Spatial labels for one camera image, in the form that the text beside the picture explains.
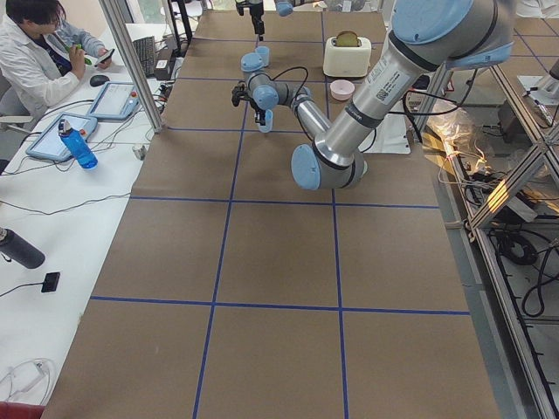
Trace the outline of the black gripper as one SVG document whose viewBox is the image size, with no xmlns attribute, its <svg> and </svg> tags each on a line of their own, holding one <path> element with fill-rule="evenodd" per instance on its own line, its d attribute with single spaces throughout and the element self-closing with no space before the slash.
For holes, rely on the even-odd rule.
<svg viewBox="0 0 559 419">
<path fill-rule="evenodd" d="M 264 127 L 266 125 L 266 110 L 260 109 L 258 106 L 253 107 L 254 110 L 254 121 L 259 127 Z"/>
<path fill-rule="evenodd" d="M 252 8 L 251 10 L 252 25 L 254 28 L 254 32 L 257 35 L 259 41 L 263 41 L 265 35 L 265 24 L 263 21 L 263 16 L 264 16 L 263 9 Z"/>
</svg>

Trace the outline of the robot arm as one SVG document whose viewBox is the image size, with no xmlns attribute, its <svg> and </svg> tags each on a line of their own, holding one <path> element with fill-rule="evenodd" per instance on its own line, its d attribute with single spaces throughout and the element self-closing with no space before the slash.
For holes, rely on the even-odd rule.
<svg viewBox="0 0 559 419">
<path fill-rule="evenodd" d="M 440 66 L 489 67 L 510 57 L 516 9 L 514 1 L 397 1 L 386 51 L 334 121 L 306 88 L 271 79 L 256 53 L 242 57 L 245 78 L 231 102 L 248 101 L 261 126 L 266 111 L 290 107 L 312 138 L 293 151 L 295 182 L 310 190 L 350 188 L 367 171 L 359 146 L 421 75 Z"/>
<path fill-rule="evenodd" d="M 286 17 L 293 12 L 296 7 L 299 7 L 306 3 L 306 1 L 296 1 L 296 0 L 274 0 L 273 1 L 275 10 L 281 17 Z M 265 35 L 265 24 L 263 21 L 264 16 L 264 2 L 263 1 L 249 1 L 247 8 L 250 11 L 251 19 L 255 34 L 258 36 L 259 40 L 264 39 Z"/>
</svg>

